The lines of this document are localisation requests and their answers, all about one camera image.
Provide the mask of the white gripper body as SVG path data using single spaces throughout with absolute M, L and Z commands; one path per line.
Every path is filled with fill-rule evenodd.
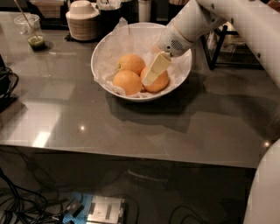
M 157 41 L 158 48 L 169 53 L 173 58 L 182 56 L 191 48 L 192 44 L 185 40 L 173 26 L 166 26 Z

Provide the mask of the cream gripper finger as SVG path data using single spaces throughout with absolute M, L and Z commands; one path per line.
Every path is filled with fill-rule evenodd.
M 159 52 L 148 66 L 142 79 L 142 83 L 145 86 L 150 86 L 164 71 L 167 70 L 171 63 L 172 59 L 169 53 Z
M 153 46 L 151 47 L 150 51 L 151 51 L 152 53 L 161 53 L 161 52 L 162 52 L 162 50 L 158 47 L 157 44 L 153 45 Z

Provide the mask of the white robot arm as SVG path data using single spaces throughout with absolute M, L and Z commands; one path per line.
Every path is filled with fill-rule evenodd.
M 280 13 L 261 0 L 189 0 L 163 29 L 158 54 L 144 78 L 151 85 L 210 31 L 231 24 L 236 35 L 280 87 Z M 262 156 L 250 188 L 243 224 L 280 224 L 280 139 Z

